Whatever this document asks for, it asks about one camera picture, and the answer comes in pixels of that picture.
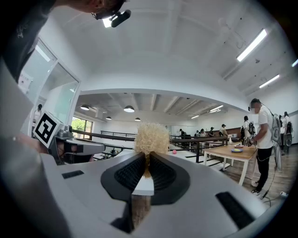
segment white ceiling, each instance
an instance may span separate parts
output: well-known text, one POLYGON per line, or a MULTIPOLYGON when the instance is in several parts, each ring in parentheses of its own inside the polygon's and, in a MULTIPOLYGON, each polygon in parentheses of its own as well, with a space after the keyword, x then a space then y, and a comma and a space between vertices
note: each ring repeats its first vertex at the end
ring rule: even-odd
POLYGON ((163 112, 190 119, 203 114, 216 106, 206 101, 191 98, 171 97, 160 94, 147 93, 101 93, 80 95, 76 104, 76 111, 84 113, 80 107, 87 104, 94 109, 107 113, 123 110, 131 105, 138 111, 163 112))
MULTIPOLYGON (((209 67, 245 96, 259 90, 258 86, 278 73, 279 80, 295 76, 291 64, 296 59, 283 31, 255 1, 130 0, 121 11, 126 9, 131 10, 131 17, 117 28, 105 28, 101 20, 69 7, 57 8, 53 15, 92 71, 103 61, 136 52, 179 56, 198 67, 209 67), (262 28, 268 35, 239 63, 236 57, 262 28)), ((140 97, 141 108, 148 109, 150 97, 140 97)), ((167 100, 172 99, 161 97, 162 106, 157 103, 156 110, 162 111, 167 100)), ((183 100, 175 106, 183 108, 183 100)))

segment wooden tabletop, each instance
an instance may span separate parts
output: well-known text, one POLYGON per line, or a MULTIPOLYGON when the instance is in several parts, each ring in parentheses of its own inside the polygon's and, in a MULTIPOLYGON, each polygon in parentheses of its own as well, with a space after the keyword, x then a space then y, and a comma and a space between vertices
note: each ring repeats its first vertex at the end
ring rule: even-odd
POLYGON ((225 145, 225 146, 216 147, 216 148, 204 149, 204 151, 207 154, 216 153, 218 155, 222 155, 222 157, 224 158, 228 156, 228 157, 237 157, 241 159, 250 159, 256 151, 256 148, 254 146, 251 146, 251 147, 244 146, 243 148, 240 148, 243 150, 243 152, 241 153, 231 152, 232 149, 235 149, 234 145, 225 145))

